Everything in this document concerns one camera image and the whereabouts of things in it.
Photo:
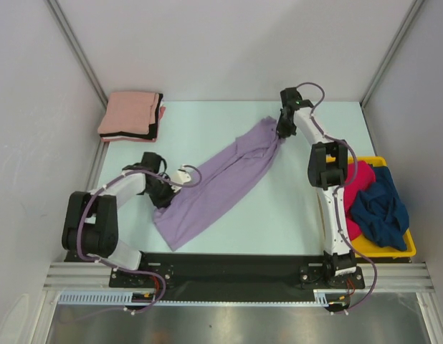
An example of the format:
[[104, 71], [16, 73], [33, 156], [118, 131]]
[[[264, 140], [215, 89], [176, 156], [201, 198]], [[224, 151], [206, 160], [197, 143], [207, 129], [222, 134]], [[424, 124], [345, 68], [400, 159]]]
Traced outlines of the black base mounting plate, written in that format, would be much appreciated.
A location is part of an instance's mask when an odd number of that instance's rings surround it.
[[326, 278], [322, 256], [148, 253], [139, 269], [111, 269], [108, 289], [151, 290], [156, 280], [150, 272], [163, 279], [159, 290], [169, 301], [310, 301], [316, 290], [344, 293], [366, 286], [361, 268]]

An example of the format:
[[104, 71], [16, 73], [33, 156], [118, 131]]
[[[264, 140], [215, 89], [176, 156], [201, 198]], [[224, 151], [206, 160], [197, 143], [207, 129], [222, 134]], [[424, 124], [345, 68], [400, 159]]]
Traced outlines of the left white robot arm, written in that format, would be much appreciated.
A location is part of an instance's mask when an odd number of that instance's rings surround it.
[[119, 238], [118, 210], [134, 196], [145, 194], [156, 208], [167, 207], [191, 177], [184, 169], [171, 176], [166, 169], [165, 159], [145, 152], [140, 162], [124, 167], [117, 178], [98, 190], [72, 193], [62, 232], [63, 248], [126, 269], [129, 282], [145, 285], [151, 270], [140, 262], [141, 252]]

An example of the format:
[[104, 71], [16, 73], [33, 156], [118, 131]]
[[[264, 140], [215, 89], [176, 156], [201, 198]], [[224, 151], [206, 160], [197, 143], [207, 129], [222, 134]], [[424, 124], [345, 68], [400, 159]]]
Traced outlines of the corner aluminium post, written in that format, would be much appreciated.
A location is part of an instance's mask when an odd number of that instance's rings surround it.
[[72, 25], [64, 13], [59, 1], [45, 0], [44, 2], [47, 5], [56, 25], [59, 27], [59, 30], [61, 31], [68, 47], [72, 51], [83, 74], [86, 76], [88, 83], [95, 92], [101, 105], [106, 108], [108, 104], [108, 97], [105, 94], [105, 91], [101, 86], [100, 81], [97, 78], [97, 75], [95, 74], [95, 71], [92, 68], [92, 65], [90, 64], [90, 61], [87, 58], [87, 55], [85, 54], [85, 51], [82, 48], [82, 45], [80, 44], [79, 39], [77, 38], [77, 35], [75, 34], [75, 31], [72, 28]]
[[427, 3], [425, 0], [414, 0], [411, 2], [404, 18], [401, 20], [399, 28], [396, 30], [393, 39], [391, 40], [386, 53], [381, 59], [379, 66], [377, 67], [371, 81], [363, 94], [360, 101], [361, 109], [364, 110], [375, 93], [378, 86], [381, 84], [384, 75], [387, 73], [390, 64], [392, 63], [396, 53], [400, 49], [406, 36], [411, 31], [414, 22], [419, 16], [424, 5]]

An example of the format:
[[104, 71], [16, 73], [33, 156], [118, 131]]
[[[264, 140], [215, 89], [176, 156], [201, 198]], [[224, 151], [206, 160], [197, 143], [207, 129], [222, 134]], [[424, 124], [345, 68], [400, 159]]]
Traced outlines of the aluminium frame rail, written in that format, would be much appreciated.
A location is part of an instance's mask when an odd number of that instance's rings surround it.
[[47, 272], [43, 290], [104, 290], [111, 268], [99, 263], [55, 262]]

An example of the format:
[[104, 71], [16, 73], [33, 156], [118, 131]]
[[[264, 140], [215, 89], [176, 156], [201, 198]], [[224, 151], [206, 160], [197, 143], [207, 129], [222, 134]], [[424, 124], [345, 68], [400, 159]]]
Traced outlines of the right corner aluminium post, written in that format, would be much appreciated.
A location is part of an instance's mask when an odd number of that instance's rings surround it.
[[391, 40], [386, 53], [381, 59], [379, 66], [377, 67], [371, 81], [363, 94], [360, 101], [361, 109], [364, 110], [375, 93], [378, 86], [381, 84], [384, 75], [387, 73], [390, 64], [392, 63], [396, 53], [400, 49], [406, 36], [411, 31], [414, 22], [419, 16], [424, 5], [427, 3], [425, 0], [414, 0], [411, 2], [404, 18], [401, 20], [399, 28], [396, 30], [393, 39]]

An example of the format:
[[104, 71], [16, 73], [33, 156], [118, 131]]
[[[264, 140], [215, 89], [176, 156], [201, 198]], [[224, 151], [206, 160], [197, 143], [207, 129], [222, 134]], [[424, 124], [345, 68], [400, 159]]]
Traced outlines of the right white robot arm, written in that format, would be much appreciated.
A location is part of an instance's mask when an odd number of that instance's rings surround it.
[[297, 87], [282, 90], [280, 99], [278, 137], [286, 139], [300, 130], [310, 144], [308, 180], [317, 191], [325, 231], [323, 280], [330, 287], [340, 287], [356, 272], [343, 203], [350, 149], [347, 142], [330, 136], [318, 123], [317, 105], [304, 99]]

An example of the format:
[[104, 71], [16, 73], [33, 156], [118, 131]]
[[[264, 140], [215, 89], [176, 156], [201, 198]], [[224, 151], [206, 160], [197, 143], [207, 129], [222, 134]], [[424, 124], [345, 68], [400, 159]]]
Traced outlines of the left corner aluminium post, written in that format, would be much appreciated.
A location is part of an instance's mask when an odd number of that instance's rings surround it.
[[44, 2], [47, 5], [56, 25], [59, 27], [59, 30], [61, 31], [68, 47], [72, 51], [83, 74], [86, 76], [88, 83], [95, 92], [101, 105], [106, 108], [108, 104], [108, 97], [105, 94], [105, 91], [101, 86], [100, 81], [97, 78], [97, 75], [95, 74], [95, 71], [92, 68], [92, 65], [90, 64], [90, 61], [87, 58], [87, 55], [85, 54], [85, 51], [82, 48], [82, 45], [80, 44], [79, 39], [77, 38], [77, 35], [75, 34], [75, 31], [72, 28], [72, 25], [64, 13], [59, 1], [45, 0]]

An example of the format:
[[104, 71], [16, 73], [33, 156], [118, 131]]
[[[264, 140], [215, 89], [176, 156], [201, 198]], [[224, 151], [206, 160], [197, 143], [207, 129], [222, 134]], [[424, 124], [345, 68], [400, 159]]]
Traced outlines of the purple t shirt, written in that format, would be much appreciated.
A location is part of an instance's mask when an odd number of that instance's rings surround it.
[[261, 119], [199, 166], [198, 186], [181, 189], [168, 207], [155, 210], [153, 223], [171, 250], [208, 229], [266, 175], [282, 144], [276, 127], [274, 118]]

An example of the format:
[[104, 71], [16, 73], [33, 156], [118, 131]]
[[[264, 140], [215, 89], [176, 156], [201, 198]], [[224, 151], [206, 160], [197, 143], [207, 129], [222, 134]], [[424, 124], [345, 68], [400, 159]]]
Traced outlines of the yellow plastic bin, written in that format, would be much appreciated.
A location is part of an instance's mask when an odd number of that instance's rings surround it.
[[351, 178], [355, 176], [356, 179], [353, 183], [347, 186], [344, 190], [344, 212], [346, 215], [346, 224], [348, 228], [349, 239], [351, 244], [362, 254], [367, 257], [373, 258], [404, 258], [413, 257], [416, 254], [416, 246], [414, 240], [412, 239], [411, 232], [409, 229], [404, 235], [404, 239], [407, 244], [407, 250], [401, 252], [392, 247], [378, 247], [373, 242], [369, 241], [363, 234], [360, 233], [358, 226], [351, 220], [350, 214], [348, 212], [349, 206], [353, 203], [356, 194], [356, 187], [359, 186], [360, 181], [357, 179], [358, 163], [364, 161], [372, 166], [386, 166], [387, 163], [384, 158], [380, 156], [359, 156], [357, 157], [358, 162], [354, 163], [353, 159], [349, 159], [348, 165], [348, 177]]

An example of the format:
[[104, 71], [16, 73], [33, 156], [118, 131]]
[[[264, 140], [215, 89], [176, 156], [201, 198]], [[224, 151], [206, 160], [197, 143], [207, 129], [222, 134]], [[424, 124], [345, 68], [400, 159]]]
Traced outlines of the navy blue t shirt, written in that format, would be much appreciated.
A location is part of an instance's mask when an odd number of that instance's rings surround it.
[[353, 203], [348, 212], [361, 234], [378, 247], [407, 250], [404, 235], [409, 229], [409, 215], [386, 166], [358, 163]]

